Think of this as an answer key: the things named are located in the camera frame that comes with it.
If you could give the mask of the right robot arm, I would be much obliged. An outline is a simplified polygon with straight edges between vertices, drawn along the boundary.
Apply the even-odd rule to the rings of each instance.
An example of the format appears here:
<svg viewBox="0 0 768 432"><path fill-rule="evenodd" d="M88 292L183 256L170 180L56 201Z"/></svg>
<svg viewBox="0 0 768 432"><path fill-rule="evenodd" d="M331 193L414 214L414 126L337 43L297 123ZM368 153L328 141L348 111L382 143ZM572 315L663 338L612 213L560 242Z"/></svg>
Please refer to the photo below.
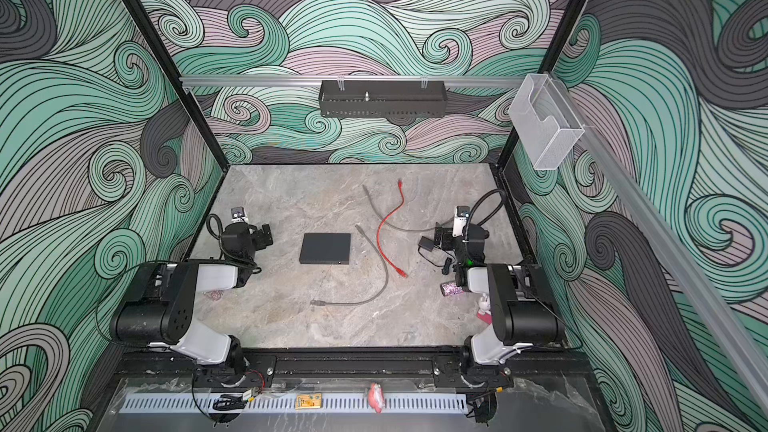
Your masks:
<svg viewBox="0 0 768 432"><path fill-rule="evenodd" d="M535 283L537 265L485 263L489 232L481 226L437 225L433 246L449 255L442 273L454 279L440 286L443 296L464 293L478 298L477 317L486 328L465 344L472 365L497 366L528 351L543 350L565 337L565 325L555 307L540 297Z"/></svg>

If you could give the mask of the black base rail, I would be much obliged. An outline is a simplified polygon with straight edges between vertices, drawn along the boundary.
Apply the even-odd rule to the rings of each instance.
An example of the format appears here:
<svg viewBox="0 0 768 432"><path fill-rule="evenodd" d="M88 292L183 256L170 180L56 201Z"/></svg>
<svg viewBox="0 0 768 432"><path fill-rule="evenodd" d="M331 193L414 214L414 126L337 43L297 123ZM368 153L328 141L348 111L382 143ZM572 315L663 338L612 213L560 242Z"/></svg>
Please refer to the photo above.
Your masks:
<svg viewBox="0 0 768 432"><path fill-rule="evenodd" d="M549 385L583 380L596 385L586 355L580 352L524 351L498 365L481 365L466 347L246 348L239 369L196 365L173 352L126 353L111 377L119 379L189 379L214 389L278 386L302 381L406 379L437 388L509 387L516 379Z"/></svg>

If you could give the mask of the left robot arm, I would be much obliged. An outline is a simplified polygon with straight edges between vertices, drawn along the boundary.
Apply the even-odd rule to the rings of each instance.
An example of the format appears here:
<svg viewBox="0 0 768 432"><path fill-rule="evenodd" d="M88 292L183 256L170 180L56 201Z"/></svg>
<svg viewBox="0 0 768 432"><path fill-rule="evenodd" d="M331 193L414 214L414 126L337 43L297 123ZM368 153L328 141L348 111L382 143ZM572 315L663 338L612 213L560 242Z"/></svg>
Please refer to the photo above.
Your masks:
<svg viewBox="0 0 768 432"><path fill-rule="evenodd" d="M255 226L237 219L215 231L219 217L206 225L218 241L221 258L166 263L145 262L138 267L109 324L110 338L125 345L169 349L200 366L245 372L247 361L239 339L202 323L194 312L195 297L244 287L261 272L255 253L274 243L269 225Z"/></svg>

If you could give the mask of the clear plastic wall bin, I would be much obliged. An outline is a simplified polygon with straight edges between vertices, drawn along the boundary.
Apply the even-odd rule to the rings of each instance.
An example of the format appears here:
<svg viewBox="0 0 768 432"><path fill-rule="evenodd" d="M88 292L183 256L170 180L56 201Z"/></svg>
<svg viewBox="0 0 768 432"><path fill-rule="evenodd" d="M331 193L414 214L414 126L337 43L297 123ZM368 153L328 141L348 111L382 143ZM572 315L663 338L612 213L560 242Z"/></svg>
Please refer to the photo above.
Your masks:
<svg viewBox="0 0 768 432"><path fill-rule="evenodd" d="M509 117L535 170L556 170L584 134L565 84L549 74L528 74Z"/></svg>

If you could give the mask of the black network switch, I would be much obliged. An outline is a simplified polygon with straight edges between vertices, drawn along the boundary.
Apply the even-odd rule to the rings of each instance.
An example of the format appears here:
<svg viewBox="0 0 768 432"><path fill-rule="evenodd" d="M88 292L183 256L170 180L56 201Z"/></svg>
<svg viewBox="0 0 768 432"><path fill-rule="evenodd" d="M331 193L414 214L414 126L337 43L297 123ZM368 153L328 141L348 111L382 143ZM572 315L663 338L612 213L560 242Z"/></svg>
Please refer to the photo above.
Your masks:
<svg viewBox="0 0 768 432"><path fill-rule="evenodd" d="M306 233L303 236L299 263L305 265L348 265L350 251L350 233Z"/></svg>

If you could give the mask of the black wall-mounted tray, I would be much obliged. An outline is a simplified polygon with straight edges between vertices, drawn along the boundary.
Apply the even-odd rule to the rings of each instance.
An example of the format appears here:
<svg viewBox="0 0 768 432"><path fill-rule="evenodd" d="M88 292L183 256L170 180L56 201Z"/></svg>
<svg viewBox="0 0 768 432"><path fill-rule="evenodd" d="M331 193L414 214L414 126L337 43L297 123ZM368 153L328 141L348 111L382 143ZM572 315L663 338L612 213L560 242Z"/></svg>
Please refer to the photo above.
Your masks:
<svg viewBox="0 0 768 432"><path fill-rule="evenodd" d="M442 81L326 80L318 101L324 117L384 118L407 124L444 116L448 96Z"/></svg>

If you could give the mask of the white bunny pink figurine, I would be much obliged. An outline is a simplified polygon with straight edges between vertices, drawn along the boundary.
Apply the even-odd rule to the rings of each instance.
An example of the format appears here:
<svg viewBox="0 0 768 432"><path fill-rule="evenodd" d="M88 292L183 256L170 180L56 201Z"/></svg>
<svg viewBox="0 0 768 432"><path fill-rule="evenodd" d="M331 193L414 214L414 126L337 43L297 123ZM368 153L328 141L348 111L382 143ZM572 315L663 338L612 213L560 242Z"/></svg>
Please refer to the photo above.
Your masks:
<svg viewBox="0 0 768 432"><path fill-rule="evenodd" d="M486 324L492 322L490 298L487 294L482 294L478 299L477 318Z"/></svg>

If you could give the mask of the pink toy on duct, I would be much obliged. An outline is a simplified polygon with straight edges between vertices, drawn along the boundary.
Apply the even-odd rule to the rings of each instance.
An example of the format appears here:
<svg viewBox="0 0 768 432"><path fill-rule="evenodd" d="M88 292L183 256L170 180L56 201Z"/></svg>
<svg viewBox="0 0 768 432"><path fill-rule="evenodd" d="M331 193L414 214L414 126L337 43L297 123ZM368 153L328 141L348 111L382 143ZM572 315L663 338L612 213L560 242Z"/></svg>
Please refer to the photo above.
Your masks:
<svg viewBox="0 0 768 432"><path fill-rule="evenodd" d="M380 384L372 383L367 392L367 403L375 413L382 413L385 406L385 398Z"/></svg>

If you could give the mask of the yellow label tag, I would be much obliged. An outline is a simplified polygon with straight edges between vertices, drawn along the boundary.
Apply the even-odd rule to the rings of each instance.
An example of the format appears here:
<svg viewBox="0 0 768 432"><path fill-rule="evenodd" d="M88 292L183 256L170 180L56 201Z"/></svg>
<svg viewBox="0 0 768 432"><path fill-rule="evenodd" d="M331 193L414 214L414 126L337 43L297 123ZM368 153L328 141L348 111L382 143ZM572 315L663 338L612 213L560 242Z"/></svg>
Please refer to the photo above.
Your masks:
<svg viewBox="0 0 768 432"><path fill-rule="evenodd" d="M299 394L295 397L296 410L319 410L323 406L323 395L319 392Z"/></svg>

